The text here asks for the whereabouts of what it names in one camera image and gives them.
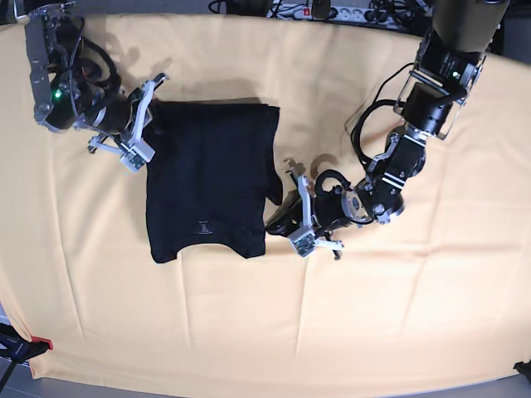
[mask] black t-shirt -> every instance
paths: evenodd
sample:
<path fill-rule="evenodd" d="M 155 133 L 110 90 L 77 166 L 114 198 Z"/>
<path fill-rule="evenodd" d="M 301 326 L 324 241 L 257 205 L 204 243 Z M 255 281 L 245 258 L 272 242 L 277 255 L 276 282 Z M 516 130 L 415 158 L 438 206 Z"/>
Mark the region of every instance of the black t-shirt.
<path fill-rule="evenodd" d="M 250 258 L 266 252 L 266 197 L 282 202 L 273 163 L 279 109 L 265 104 L 153 106 L 146 141 L 146 221 L 157 263 L 184 247 L 218 243 Z"/>

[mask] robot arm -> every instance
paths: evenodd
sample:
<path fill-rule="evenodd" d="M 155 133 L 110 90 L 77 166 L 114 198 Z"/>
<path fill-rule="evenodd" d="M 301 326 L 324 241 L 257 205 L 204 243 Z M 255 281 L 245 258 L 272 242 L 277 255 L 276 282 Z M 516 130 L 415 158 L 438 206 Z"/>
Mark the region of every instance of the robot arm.
<path fill-rule="evenodd" d="M 433 28 L 421 43 L 413 71 L 398 100 L 376 101 L 363 112 L 353 130 L 352 144 L 366 177 L 351 187 L 340 173 L 324 172 L 324 178 L 319 176 L 316 182 L 315 197 L 308 193 L 313 235 L 300 234 L 302 201 L 296 196 L 289 198 L 289 205 L 281 207 L 267 223 L 268 232 L 289 238 L 295 250 L 306 256 L 321 246 L 320 240 L 331 240 L 333 231 L 340 227 L 373 221 L 387 224 L 399 216 L 404 210 L 402 189 L 426 161 L 427 139 L 446 137 L 447 133 L 441 132 L 443 125 L 454 106 L 465 104 L 508 5 L 509 0 L 439 0 Z M 403 101 L 406 92 L 410 94 Z M 383 106 L 394 106 L 405 123 L 387 136 L 385 152 L 370 158 L 361 149 L 361 132 L 368 116 Z M 341 185 L 324 192 L 322 183 L 326 177 L 338 180 Z M 339 252 L 334 253 L 338 260 Z"/>

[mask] yellow tablecloth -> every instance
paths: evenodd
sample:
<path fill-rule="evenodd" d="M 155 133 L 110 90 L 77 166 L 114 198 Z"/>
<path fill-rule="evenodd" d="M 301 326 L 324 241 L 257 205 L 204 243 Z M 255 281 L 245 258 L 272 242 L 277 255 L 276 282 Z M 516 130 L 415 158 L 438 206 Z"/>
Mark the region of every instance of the yellow tablecloth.
<path fill-rule="evenodd" d="M 161 100 L 278 105 L 279 173 L 293 158 L 313 178 L 333 166 L 353 182 L 363 173 L 343 124 L 418 45 L 243 17 L 106 25 L 128 90 L 165 71 Z M 24 40 L 22 27 L 0 32 L 0 301 L 23 336 L 54 343 L 32 360 L 35 377 L 197 398 L 352 398 L 487 381 L 529 360 L 528 67 L 489 57 L 451 136 L 429 142 L 406 211 L 388 226 L 341 230 L 343 260 L 327 250 L 302 260 L 268 237 L 257 259 L 201 245 L 156 265 L 145 170 L 90 156 L 88 131 L 34 123 Z M 390 109 L 372 116 L 367 152 L 381 152 L 399 123 Z"/>

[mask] black cloth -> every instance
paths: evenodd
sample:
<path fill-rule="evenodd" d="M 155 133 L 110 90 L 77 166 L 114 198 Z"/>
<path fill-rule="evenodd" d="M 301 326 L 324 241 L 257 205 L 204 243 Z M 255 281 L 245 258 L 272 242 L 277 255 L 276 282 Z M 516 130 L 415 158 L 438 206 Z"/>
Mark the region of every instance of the black cloth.
<path fill-rule="evenodd" d="M 250 258 L 266 252 L 266 197 L 282 202 L 273 163 L 279 109 L 265 104 L 153 106 L 146 141 L 146 221 L 157 263 L 184 247 L 218 243 Z"/>

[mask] red clip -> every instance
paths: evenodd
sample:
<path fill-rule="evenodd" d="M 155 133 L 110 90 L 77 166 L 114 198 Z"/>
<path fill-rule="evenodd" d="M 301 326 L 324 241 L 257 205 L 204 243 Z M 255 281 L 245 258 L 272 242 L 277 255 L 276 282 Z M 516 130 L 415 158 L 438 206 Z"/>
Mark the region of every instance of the red clip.
<path fill-rule="evenodd" d="M 49 350 L 53 351 L 53 343 L 51 342 L 51 340 L 47 340 L 45 338 L 40 337 L 32 337 L 32 342 L 45 342 L 46 344 L 48 344 Z"/>

